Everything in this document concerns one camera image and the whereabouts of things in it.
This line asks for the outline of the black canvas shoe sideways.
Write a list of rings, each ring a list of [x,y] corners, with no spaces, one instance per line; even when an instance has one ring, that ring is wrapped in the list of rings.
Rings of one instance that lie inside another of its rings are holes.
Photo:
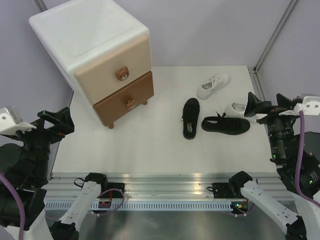
[[[225,135],[241,135],[251,127],[248,120],[243,118],[226,117],[226,113],[217,116],[207,116],[201,123],[201,128],[206,132],[221,133]]]

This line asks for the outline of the beige drawer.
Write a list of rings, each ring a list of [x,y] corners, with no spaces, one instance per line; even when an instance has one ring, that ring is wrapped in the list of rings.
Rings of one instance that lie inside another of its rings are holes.
[[[116,78],[116,71],[128,67],[129,77]],[[150,37],[143,34],[78,68],[74,75],[91,104],[96,104],[152,69]]]

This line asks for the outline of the brown bear knob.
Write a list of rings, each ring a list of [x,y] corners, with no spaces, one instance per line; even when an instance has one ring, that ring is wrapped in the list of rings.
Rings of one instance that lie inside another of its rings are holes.
[[[130,99],[127,101],[126,107],[128,110],[134,109],[137,105],[137,101],[134,99]]]
[[[130,75],[130,71],[126,66],[117,70],[115,73],[115,76],[119,81],[126,80],[129,77],[129,75]]]

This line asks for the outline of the black canvas shoe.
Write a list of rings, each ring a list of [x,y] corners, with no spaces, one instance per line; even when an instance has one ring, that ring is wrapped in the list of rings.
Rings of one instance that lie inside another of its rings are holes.
[[[196,98],[190,98],[184,104],[182,110],[183,131],[185,139],[192,140],[197,133],[197,124],[200,114],[200,104]]]

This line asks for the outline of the brown drawer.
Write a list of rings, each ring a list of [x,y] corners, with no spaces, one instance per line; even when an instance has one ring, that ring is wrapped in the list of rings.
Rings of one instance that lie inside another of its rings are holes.
[[[110,96],[93,105],[101,123],[112,129],[114,122],[129,113],[128,100],[136,100],[137,106],[148,103],[148,99],[154,96],[153,73],[151,71],[137,78]]]

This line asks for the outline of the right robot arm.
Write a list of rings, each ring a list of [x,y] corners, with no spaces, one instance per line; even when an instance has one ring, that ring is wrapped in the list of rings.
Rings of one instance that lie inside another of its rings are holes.
[[[320,238],[320,163],[315,153],[305,151],[305,117],[319,116],[320,98],[299,95],[291,100],[276,95],[277,105],[248,93],[245,117],[263,114],[257,120],[267,126],[271,162],[297,207],[295,214],[260,189],[253,178],[240,171],[228,180],[228,192],[244,197],[267,214],[287,240]]]

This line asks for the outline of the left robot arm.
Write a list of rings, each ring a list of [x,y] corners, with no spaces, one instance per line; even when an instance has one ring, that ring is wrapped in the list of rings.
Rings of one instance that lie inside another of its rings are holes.
[[[48,226],[44,186],[50,147],[73,133],[75,125],[68,107],[37,116],[27,123],[12,107],[0,110],[0,134],[14,140],[0,148],[0,224],[16,240],[77,240],[93,201],[108,195],[108,179],[103,173],[89,173],[71,207]]]

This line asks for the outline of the white plastic shoe cabinet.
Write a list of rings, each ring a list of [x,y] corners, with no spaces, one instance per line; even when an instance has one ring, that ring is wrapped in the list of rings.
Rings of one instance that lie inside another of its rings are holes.
[[[143,23],[112,0],[72,0],[32,16],[29,24],[89,107],[75,71],[141,35],[150,37]]]

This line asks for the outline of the white sneaker near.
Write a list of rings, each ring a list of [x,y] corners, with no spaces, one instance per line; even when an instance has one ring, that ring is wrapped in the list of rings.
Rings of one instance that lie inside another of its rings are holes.
[[[246,105],[241,103],[232,103],[225,109],[225,115],[229,118],[240,118],[249,121],[252,124],[256,124],[257,120],[262,118],[261,114],[257,114],[251,117],[245,117]]]

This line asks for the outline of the white sneaker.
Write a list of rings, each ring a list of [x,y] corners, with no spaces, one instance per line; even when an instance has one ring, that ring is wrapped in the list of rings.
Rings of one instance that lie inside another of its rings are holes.
[[[228,85],[230,81],[230,76],[227,73],[220,73],[212,78],[210,78],[207,82],[202,84],[196,95],[201,100],[208,99],[213,93],[223,89]]]
[[[257,114],[251,117],[245,117],[246,105],[241,103],[232,103],[225,109],[225,115],[229,118],[240,118],[249,121],[252,124],[256,124],[257,120],[262,118],[261,114]]]

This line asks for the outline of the white sneaker far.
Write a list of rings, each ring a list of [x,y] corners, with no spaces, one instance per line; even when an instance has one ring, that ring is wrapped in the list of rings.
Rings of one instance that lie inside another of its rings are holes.
[[[196,95],[201,100],[208,99],[213,93],[223,89],[228,85],[230,81],[230,76],[227,73],[220,73],[212,78],[210,78],[207,82],[202,84]]]

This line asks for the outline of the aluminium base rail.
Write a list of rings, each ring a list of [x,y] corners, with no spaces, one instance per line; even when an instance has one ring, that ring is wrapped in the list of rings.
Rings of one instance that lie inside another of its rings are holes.
[[[213,198],[207,187],[227,183],[230,173],[108,173],[110,183],[123,183],[125,195],[136,201],[204,201]],[[54,173],[45,186],[47,198],[73,200],[84,173]]]

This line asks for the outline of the right aluminium frame post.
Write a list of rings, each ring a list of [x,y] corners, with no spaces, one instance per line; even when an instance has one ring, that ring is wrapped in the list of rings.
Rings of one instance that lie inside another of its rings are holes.
[[[274,31],[271,34],[266,46],[264,47],[256,65],[252,68],[252,71],[257,74],[260,70],[261,66],[263,65],[268,53],[270,52],[271,48],[273,47],[275,41],[277,40],[278,36],[282,32],[283,28],[285,27],[287,21],[289,20],[292,12],[294,11],[296,5],[299,3],[299,0],[290,0],[287,7],[285,8],[279,22],[277,23]]]

